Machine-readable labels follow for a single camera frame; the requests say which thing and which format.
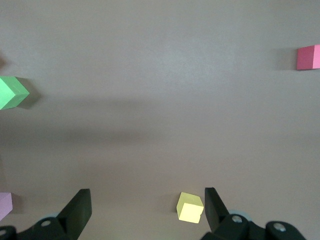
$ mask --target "purple block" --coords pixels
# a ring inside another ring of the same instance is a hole
[[[299,48],[297,54],[296,69],[320,69],[320,45],[312,45]]]
[[[0,192],[0,221],[13,209],[10,192]]]

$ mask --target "pink cube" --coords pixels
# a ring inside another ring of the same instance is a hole
[[[0,221],[13,209],[10,192],[0,192]]]
[[[320,45],[299,48],[296,69],[320,69]]]

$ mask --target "pink block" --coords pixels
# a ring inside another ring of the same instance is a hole
[[[320,45],[312,45],[299,48],[296,61],[296,69],[320,69]]]
[[[13,209],[10,192],[0,192],[0,221]]]

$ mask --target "cube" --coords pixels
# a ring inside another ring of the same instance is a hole
[[[18,106],[29,92],[14,76],[0,76],[0,110]]]
[[[4,219],[13,209],[12,196],[10,192],[0,192],[0,221]]]
[[[297,54],[296,69],[320,69],[320,45],[312,45],[299,48]]]
[[[176,211],[179,220],[198,224],[204,205],[199,196],[181,192]]]

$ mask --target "gray surface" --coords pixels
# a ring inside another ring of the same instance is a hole
[[[1,225],[91,188],[85,239],[197,240],[181,191],[216,187],[264,226],[320,236],[318,0],[2,0],[0,74],[34,95],[0,112]]]

